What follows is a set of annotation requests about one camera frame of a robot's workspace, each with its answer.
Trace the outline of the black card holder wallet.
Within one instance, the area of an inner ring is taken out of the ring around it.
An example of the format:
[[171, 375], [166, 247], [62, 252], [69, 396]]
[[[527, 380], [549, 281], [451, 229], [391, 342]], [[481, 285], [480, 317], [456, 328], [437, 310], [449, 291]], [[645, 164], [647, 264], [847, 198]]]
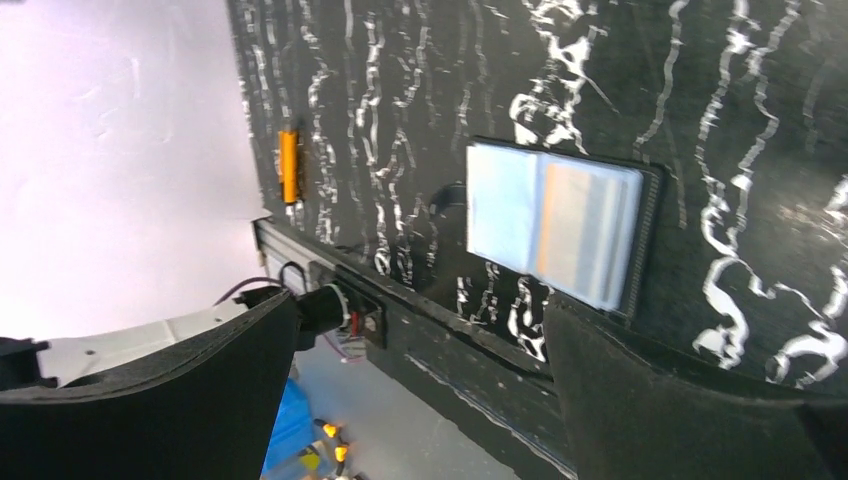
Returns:
[[475, 137], [464, 179], [441, 187], [429, 211], [464, 208], [468, 253], [631, 318], [664, 180], [652, 164]]

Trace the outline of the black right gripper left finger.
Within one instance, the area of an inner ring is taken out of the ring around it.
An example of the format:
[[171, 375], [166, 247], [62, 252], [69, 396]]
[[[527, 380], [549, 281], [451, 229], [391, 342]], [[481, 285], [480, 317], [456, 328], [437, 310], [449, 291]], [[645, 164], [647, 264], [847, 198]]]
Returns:
[[280, 294], [70, 388], [1, 396], [5, 479], [257, 479], [293, 360]]

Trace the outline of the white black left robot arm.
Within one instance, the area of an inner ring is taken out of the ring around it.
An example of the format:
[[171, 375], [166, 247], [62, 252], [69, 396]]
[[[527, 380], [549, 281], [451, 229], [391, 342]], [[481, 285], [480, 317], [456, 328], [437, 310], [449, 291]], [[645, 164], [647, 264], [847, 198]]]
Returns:
[[233, 286], [213, 306], [183, 316], [86, 337], [40, 341], [3, 337], [1, 389], [69, 387], [83, 377], [224, 325], [279, 294], [294, 301], [298, 351], [313, 348], [318, 336], [346, 327], [358, 317], [348, 296], [333, 282], [299, 295], [281, 277], [252, 277]]

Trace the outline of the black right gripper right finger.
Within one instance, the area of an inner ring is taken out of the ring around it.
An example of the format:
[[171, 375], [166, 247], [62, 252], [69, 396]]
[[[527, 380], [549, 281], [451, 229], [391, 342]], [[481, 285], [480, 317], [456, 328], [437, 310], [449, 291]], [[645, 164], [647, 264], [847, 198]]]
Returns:
[[843, 479], [844, 399], [734, 374], [556, 294], [543, 327], [582, 479]]

